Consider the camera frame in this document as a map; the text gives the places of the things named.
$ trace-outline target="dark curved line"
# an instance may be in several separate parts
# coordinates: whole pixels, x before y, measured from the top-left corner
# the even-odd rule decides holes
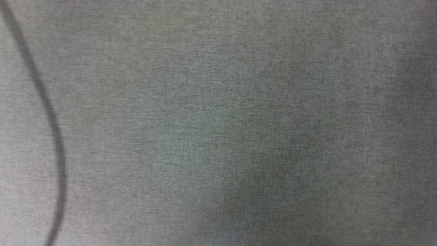
[[[41,79],[40,72],[36,67],[33,56],[29,50],[29,47],[26,44],[26,41],[24,40],[20,23],[18,23],[6,0],[0,0],[0,9],[3,13],[3,20],[9,26],[10,32],[14,37],[21,57],[24,60],[27,69],[29,70],[29,75],[32,78],[36,90],[38,91],[39,97],[44,106],[47,120],[49,121],[50,127],[52,129],[53,143],[55,146],[56,162],[58,167],[58,197],[56,200],[56,211],[52,221],[52,227],[45,240],[45,246],[52,246],[56,241],[59,230],[61,228],[62,220],[64,218],[67,195],[66,161],[61,129],[59,127],[55,110],[53,109],[52,103],[50,102],[50,98]]]

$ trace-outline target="heathered gray cloth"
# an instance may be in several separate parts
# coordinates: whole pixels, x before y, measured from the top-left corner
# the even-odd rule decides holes
[[[54,245],[437,245],[437,1],[8,3]],[[57,175],[0,21],[0,245],[44,245]]]

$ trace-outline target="fabric surface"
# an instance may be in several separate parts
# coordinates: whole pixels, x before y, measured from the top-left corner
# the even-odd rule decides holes
[[[65,147],[53,245],[437,245],[436,1],[8,4]],[[56,146],[2,20],[0,245],[44,245]]]

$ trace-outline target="textured fabric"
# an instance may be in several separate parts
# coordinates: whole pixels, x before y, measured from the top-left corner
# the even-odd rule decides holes
[[[54,245],[437,245],[436,1],[8,2],[65,147]],[[12,33],[0,245],[44,245],[56,146]]]

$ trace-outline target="gray fabric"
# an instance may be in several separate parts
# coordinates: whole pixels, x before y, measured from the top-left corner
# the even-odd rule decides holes
[[[437,2],[9,1],[66,149],[57,246],[437,245]],[[0,22],[0,244],[43,245],[45,108]]]

